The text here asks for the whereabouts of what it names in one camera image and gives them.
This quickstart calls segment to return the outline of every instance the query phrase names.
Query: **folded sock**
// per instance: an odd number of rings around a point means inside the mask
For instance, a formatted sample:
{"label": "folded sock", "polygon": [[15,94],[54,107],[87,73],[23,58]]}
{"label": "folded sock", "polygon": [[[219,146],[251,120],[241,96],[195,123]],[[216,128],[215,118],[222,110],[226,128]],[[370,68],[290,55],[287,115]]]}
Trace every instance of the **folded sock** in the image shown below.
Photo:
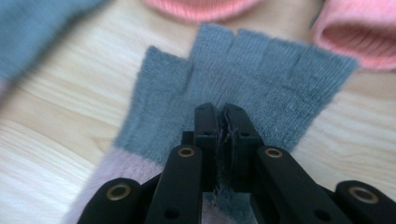
{"label": "folded sock", "polygon": [[184,21],[218,21],[238,15],[261,0],[145,0],[149,6]]}
{"label": "folded sock", "polygon": [[106,0],[14,1],[0,3],[0,86],[31,66],[66,25]]}
{"label": "folded sock", "polygon": [[[355,67],[353,60],[303,44],[218,26],[200,29],[190,60],[150,48],[134,89],[130,112],[114,147],[72,206],[75,222],[108,180],[143,183],[158,174],[193,109],[211,102],[244,107],[267,144],[292,149],[306,127]],[[204,200],[203,223],[252,223],[247,194],[222,188],[219,206]]]}
{"label": "folded sock", "polygon": [[313,28],[318,46],[349,55],[362,68],[396,69],[395,0],[326,0]]}

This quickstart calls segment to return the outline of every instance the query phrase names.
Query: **gray fabric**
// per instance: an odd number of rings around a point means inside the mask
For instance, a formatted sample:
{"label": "gray fabric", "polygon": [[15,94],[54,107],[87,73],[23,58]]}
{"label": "gray fabric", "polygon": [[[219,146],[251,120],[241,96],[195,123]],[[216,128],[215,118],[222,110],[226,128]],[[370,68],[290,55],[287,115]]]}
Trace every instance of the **gray fabric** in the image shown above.
{"label": "gray fabric", "polygon": [[71,20],[105,1],[0,1],[0,80],[18,78]]}
{"label": "gray fabric", "polygon": [[[190,59],[150,48],[117,147],[164,165],[193,109],[207,102],[242,106],[267,145],[292,150],[356,62],[303,43],[203,25]],[[239,223],[253,215],[248,196],[223,188],[219,207]]]}

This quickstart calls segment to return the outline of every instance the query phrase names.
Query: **blue fabric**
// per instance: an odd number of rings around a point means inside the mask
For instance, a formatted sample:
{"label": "blue fabric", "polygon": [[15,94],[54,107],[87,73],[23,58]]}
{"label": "blue fabric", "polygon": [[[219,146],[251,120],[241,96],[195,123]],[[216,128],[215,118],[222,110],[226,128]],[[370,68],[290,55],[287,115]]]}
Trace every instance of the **blue fabric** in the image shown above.
{"label": "blue fabric", "polygon": [[18,78],[70,21],[105,1],[0,1],[0,79]]}
{"label": "blue fabric", "polygon": [[[357,64],[303,43],[203,25],[188,60],[150,48],[117,147],[160,165],[193,130],[204,103],[243,107],[267,145],[292,150]],[[220,190],[219,207],[238,223],[253,221],[248,195]]]}

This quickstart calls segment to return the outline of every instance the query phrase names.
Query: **cloth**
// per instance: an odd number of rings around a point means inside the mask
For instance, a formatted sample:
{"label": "cloth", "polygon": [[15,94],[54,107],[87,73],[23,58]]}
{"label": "cloth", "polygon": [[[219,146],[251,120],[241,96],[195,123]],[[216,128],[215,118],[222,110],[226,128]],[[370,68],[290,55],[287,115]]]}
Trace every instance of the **cloth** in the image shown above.
{"label": "cloth", "polygon": [[362,68],[396,69],[396,0],[326,0],[312,28],[318,46],[359,60]]}
{"label": "cloth", "polygon": [[161,12],[183,21],[219,21],[236,16],[261,0],[145,0]]}
{"label": "cloth", "polygon": [[[355,68],[354,60],[314,46],[246,30],[235,37],[216,25],[201,27],[188,60],[149,48],[123,127],[65,222],[75,223],[107,181],[142,184],[160,173],[204,103],[242,106],[266,143],[292,150]],[[246,194],[222,188],[219,206],[209,201],[203,223],[254,222]]]}
{"label": "cloth", "polygon": [[72,20],[105,1],[0,1],[0,97]]}

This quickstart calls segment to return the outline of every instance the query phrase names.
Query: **wooden table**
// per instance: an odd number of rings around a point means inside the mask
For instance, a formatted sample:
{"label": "wooden table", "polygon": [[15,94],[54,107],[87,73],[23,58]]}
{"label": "wooden table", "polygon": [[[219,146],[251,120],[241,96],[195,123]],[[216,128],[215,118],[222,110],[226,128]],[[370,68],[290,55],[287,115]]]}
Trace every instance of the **wooden table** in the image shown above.
{"label": "wooden table", "polygon": [[[309,40],[321,1],[266,0],[221,25]],[[58,223],[106,154],[145,50],[187,57],[198,25],[118,0],[87,16],[2,99],[0,223]],[[293,157],[321,185],[376,186],[396,200],[396,73],[354,74]]]}

